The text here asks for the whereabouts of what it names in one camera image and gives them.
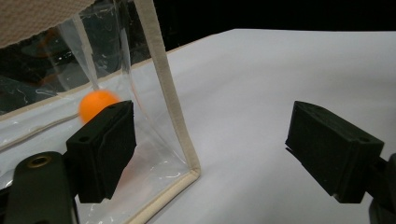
white surface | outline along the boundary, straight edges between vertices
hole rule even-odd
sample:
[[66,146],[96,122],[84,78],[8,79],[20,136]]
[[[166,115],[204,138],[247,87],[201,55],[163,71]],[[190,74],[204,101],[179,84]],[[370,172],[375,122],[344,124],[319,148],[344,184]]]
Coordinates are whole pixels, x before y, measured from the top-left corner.
[[369,223],[285,150],[296,100],[323,106],[396,152],[396,33],[232,30],[169,54],[197,182],[150,223]]

clear plastic panel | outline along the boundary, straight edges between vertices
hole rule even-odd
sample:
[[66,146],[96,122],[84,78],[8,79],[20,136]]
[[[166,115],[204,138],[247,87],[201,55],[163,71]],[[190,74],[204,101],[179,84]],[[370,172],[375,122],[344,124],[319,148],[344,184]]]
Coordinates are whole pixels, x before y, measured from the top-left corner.
[[96,1],[58,27],[0,49],[0,188],[16,165],[66,152],[94,89],[134,102],[137,147],[111,200],[78,203],[81,223],[120,223],[189,171],[133,1]]

white table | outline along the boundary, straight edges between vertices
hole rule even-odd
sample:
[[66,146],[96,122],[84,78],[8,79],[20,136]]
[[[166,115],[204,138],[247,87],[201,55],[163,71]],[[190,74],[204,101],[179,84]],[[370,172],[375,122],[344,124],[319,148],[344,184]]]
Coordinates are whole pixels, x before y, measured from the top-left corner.
[[369,223],[285,150],[293,102],[396,152],[396,33],[231,30],[169,53],[202,176],[149,223]]

dark background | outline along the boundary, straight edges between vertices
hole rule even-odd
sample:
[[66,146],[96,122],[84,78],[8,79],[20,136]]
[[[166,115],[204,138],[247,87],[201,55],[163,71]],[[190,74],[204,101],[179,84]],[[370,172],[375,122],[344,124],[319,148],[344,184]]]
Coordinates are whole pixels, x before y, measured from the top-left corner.
[[154,4],[167,50],[234,28],[396,30],[396,0],[154,0]]

orange ball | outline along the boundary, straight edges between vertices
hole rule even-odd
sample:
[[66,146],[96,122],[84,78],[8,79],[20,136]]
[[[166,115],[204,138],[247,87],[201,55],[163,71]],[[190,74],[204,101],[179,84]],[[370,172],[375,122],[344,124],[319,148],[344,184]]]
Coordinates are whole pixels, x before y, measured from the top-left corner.
[[120,99],[111,91],[92,91],[82,98],[78,113],[84,123],[87,123],[108,105],[119,102]]

